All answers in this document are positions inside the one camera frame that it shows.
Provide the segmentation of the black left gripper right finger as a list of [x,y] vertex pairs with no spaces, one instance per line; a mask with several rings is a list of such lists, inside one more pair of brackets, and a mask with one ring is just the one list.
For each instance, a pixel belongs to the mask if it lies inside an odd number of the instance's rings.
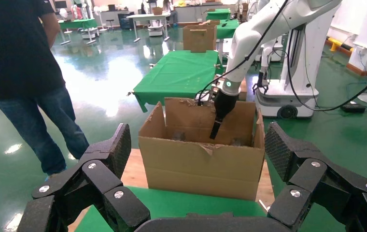
[[296,232],[314,204],[348,232],[367,232],[367,178],[329,160],[313,143],[288,136],[276,122],[265,135],[265,153],[285,187],[268,217]]

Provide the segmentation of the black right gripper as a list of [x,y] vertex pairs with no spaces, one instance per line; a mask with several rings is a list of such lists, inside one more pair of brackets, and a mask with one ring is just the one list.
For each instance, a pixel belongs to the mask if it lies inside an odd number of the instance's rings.
[[210,139],[215,139],[224,118],[234,109],[239,96],[226,95],[221,89],[214,100],[216,118],[210,133]]

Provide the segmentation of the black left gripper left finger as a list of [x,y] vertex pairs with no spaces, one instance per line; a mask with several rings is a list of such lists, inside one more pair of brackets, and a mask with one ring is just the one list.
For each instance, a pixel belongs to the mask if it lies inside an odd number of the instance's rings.
[[20,232],[66,232],[80,213],[94,206],[115,232],[133,232],[150,219],[149,209],[121,181],[131,153],[128,124],[89,146],[78,163],[32,192]]

